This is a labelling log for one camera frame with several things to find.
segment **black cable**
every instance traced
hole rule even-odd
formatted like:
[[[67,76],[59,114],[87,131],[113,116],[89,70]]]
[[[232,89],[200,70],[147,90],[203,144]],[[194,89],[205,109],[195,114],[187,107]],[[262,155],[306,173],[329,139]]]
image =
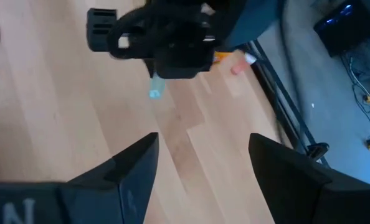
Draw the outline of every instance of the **black cable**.
[[[344,68],[346,69],[346,71],[347,71],[347,75],[348,75],[348,77],[350,78],[350,80],[351,80],[351,82],[353,83],[352,85],[351,85],[351,88],[353,89],[353,94],[354,94],[354,99],[355,99],[355,102],[356,102],[356,104],[358,105],[358,107],[359,107],[359,109],[361,109],[361,111],[365,114],[365,116],[366,116],[366,118],[368,119],[368,121],[369,121],[369,124],[370,124],[370,117],[369,117],[369,113],[370,113],[370,106],[369,105],[364,105],[362,102],[364,102],[364,99],[363,98],[361,98],[362,100],[362,102],[360,102],[359,101],[359,99],[358,99],[358,96],[357,96],[357,93],[356,93],[356,87],[358,87],[362,92],[364,92],[364,90],[363,90],[363,88],[361,87],[361,86],[359,86],[359,84],[354,80],[354,77],[353,77],[353,75],[351,74],[351,71],[350,71],[350,67],[349,66],[347,66],[346,64],[345,64],[345,62],[344,62],[344,60],[343,60],[343,57],[345,57],[346,58],[346,60],[347,60],[347,57],[346,57],[346,55],[341,55],[340,56],[340,59],[341,59],[341,63],[343,64],[343,66],[344,66]]]
[[[368,111],[366,111],[366,109],[364,108],[363,104],[361,102],[359,102],[358,100],[358,97],[357,97],[357,93],[356,93],[356,89],[355,87],[358,86],[357,84],[353,84],[353,92],[354,92],[354,99],[355,99],[355,102],[357,103],[359,109],[361,109],[361,111],[365,114],[366,118],[368,119],[369,121],[369,124],[370,124],[370,117],[369,117],[369,113]]]
[[[292,58],[290,56],[290,51],[288,47],[288,39],[287,35],[285,33],[285,10],[287,6],[287,0],[278,0],[278,15],[279,15],[279,34],[280,34],[280,40],[282,42],[282,50],[285,55],[285,60],[286,60],[286,65],[287,65],[287,70],[288,74],[290,77],[290,81],[292,84],[292,88],[295,93],[295,98],[296,98],[296,106],[298,107],[298,110],[300,111],[300,116],[302,120],[305,121],[305,110],[304,110],[304,99],[303,95],[301,94],[300,91],[300,83],[298,80],[298,77],[296,75],[294,63],[292,61]],[[300,125],[300,129],[298,130],[298,136],[300,137],[300,142],[303,142],[303,127]]]

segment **hardwood floor plank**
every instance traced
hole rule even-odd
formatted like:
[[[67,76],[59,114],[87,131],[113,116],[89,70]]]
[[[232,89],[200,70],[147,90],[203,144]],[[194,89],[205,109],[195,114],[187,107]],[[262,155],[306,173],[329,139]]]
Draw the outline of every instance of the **hardwood floor plank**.
[[[145,223],[273,223],[247,143],[275,123],[253,72],[230,74],[239,53],[151,100],[141,60],[88,49],[88,8],[140,5],[0,0],[0,180],[69,180],[159,132]]]

